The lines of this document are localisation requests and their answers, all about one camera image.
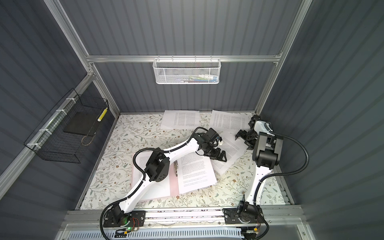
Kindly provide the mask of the pink paper folder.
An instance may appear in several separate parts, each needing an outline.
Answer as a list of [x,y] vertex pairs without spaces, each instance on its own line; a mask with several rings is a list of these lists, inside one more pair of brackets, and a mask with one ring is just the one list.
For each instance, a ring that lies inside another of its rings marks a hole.
[[173,163],[170,165],[170,170],[168,175],[170,175],[170,188],[171,188],[170,197],[176,197],[181,195],[179,194],[178,177],[175,176]]

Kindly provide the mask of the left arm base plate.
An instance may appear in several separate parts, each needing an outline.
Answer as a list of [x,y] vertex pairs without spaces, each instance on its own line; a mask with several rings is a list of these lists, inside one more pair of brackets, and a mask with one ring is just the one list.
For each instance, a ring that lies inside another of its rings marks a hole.
[[132,211],[131,213],[124,214],[122,212],[114,212],[108,210],[104,216],[104,228],[138,228],[144,226],[146,218],[146,211]]

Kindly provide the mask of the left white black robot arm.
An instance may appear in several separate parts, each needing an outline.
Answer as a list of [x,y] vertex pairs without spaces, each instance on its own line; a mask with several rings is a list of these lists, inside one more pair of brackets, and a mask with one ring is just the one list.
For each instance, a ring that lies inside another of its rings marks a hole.
[[[127,217],[148,191],[149,187],[163,181],[169,174],[171,164],[188,154],[203,151],[203,157],[226,162],[226,151],[219,148],[222,141],[222,137],[214,129],[210,128],[207,130],[203,127],[197,127],[186,141],[172,148],[164,150],[160,148],[144,148],[137,151],[133,156],[133,164],[142,174],[142,178],[124,198],[106,207],[106,213],[102,215],[102,218],[105,221],[111,220],[115,225],[119,226],[128,224],[129,220]],[[141,168],[136,162],[138,155],[143,152],[151,153],[145,168]]]

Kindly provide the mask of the yellow marker pen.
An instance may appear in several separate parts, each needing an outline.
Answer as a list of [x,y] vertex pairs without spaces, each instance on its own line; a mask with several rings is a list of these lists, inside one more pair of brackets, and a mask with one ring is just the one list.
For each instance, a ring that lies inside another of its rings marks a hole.
[[107,112],[108,112],[108,108],[105,108],[105,109],[102,111],[102,113],[99,115],[97,121],[98,121],[98,122],[101,122],[101,121],[103,120],[103,118],[104,118],[104,116],[106,115]]

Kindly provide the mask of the markers in white basket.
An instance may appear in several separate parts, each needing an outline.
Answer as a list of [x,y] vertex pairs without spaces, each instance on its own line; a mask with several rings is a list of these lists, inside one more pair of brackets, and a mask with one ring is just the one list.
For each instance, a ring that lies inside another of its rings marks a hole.
[[219,76],[203,74],[203,75],[191,75],[176,77],[175,82],[178,83],[218,83]]

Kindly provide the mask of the metal folder clip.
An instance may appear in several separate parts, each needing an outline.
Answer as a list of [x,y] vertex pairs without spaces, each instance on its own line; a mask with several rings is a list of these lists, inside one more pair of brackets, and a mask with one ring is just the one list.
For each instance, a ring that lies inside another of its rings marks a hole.
[[175,173],[175,176],[177,177],[178,176],[178,162],[177,161],[175,161],[174,163],[173,163],[173,165],[174,165],[174,173]]

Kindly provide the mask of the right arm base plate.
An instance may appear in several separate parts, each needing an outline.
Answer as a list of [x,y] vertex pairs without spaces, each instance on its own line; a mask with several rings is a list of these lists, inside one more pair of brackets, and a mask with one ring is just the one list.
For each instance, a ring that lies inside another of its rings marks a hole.
[[261,210],[256,210],[254,206],[251,208],[243,209],[242,211],[237,208],[224,208],[224,219],[227,225],[233,224],[263,224],[264,221],[259,215]]

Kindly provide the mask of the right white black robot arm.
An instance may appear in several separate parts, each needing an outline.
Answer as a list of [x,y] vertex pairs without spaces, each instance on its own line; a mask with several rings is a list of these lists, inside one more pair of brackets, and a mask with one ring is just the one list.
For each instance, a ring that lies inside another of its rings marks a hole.
[[283,147],[283,138],[276,136],[271,124],[262,121],[258,115],[252,116],[249,122],[250,130],[240,130],[235,138],[242,138],[252,150],[252,161],[255,163],[254,173],[243,199],[240,201],[237,216],[242,223],[250,223],[259,218],[262,188],[262,177],[270,174],[279,164]]

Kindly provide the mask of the printed sheet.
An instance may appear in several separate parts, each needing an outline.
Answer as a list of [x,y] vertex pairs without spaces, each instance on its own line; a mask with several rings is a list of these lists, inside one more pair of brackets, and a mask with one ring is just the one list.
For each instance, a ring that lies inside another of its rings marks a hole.
[[212,111],[209,127],[219,132],[237,133],[249,127],[250,113],[227,113]]
[[211,160],[213,169],[219,174],[223,175],[237,159],[242,157],[248,146],[240,138],[235,140],[235,135],[227,132],[222,132],[220,136],[223,139],[223,144],[220,145],[220,148],[226,152],[227,161],[220,162],[216,160]]
[[163,130],[194,130],[200,126],[199,111],[165,111],[161,123]]
[[[136,157],[137,164],[143,170],[145,169],[146,163],[149,160],[151,154],[152,152],[142,152]],[[137,168],[133,167],[131,187],[133,188],[136,183],[138,183],[139,180],[141,180],[142,178],[142,173],[137,170]],[[147,187],[146,189],[147,192],[142,196],[140,202],[159,199],[163,197],[170,197],[170,175],[168,175],[161,182],[156,182],[155,184],[151,185],[150,187]]]
[[217,183],[209,157],[191,153],[178,159],[177,163],[179,194],[207,188]]

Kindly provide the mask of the black flat pad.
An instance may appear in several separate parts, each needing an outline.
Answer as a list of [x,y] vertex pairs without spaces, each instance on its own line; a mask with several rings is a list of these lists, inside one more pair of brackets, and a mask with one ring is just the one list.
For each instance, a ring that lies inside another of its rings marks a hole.
[[94,113],[77,112],[64,127],[63,132],[81,136],[93,137],[101,122],[98,122],[99,115]]

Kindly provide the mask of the aluminium front rail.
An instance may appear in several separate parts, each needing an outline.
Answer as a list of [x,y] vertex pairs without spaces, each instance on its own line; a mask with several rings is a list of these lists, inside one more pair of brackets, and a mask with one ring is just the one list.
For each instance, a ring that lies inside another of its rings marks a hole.
[[[299,225],[307,221],[300,205],[262,206],[269,225]],[[101,210],[68,211],[60,227],[61,231],[74,229],[100,229]],[[140,222],[140,229],[193,228],[193,227],[245,227],[262,225],[261,220],[239,220],[237,209],[223,211],[222,207],[136,209],[131,214]]]

